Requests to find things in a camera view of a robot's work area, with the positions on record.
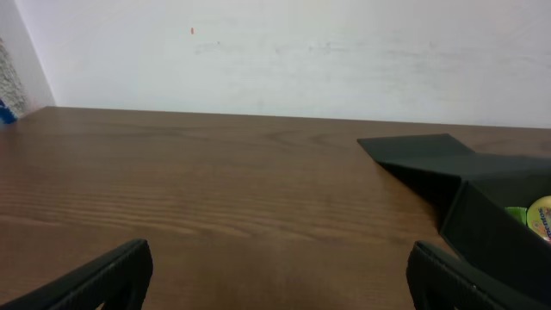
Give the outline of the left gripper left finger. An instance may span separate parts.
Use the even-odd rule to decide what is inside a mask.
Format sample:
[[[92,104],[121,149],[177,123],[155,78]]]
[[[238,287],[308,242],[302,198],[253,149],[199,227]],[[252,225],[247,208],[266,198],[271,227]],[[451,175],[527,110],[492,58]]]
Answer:
[[[144,239],[133,239],[72,272],[1,306],[1,310],[140,310],[153,262]]]

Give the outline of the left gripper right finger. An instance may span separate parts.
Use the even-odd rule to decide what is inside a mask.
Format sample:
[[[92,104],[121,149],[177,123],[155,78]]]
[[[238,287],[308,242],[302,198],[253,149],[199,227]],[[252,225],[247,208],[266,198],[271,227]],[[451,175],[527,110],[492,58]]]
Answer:
[[[417,310],[550,310],[425,241],[412,247],[406,280]]]

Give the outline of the black gift box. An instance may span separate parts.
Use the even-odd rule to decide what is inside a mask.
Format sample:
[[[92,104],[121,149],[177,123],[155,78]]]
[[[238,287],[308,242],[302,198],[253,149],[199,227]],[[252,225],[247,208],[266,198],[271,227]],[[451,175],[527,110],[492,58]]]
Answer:
[[[549,304],[550,244],[506,210],[549,195],[549,159],[475,152],[447,133],[358,143],[435,206],[438,230],[461,258]]]

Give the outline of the yellow Mentos bottle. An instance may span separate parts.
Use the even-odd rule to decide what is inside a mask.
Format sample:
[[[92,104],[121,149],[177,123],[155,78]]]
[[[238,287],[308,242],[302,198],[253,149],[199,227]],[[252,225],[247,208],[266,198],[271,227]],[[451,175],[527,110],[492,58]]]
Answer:
[[[538,199],[528,208],[526,213],[527,227],[548,243],[551,239],[550,200],[549,195]]]

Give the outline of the Haribo gummy bag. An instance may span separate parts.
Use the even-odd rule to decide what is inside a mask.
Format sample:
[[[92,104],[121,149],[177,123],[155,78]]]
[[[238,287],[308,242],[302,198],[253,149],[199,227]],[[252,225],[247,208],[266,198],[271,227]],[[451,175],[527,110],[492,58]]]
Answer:
[[[505,211],[518,220],[522,225],[527,225],[527,208],[507,207]]]

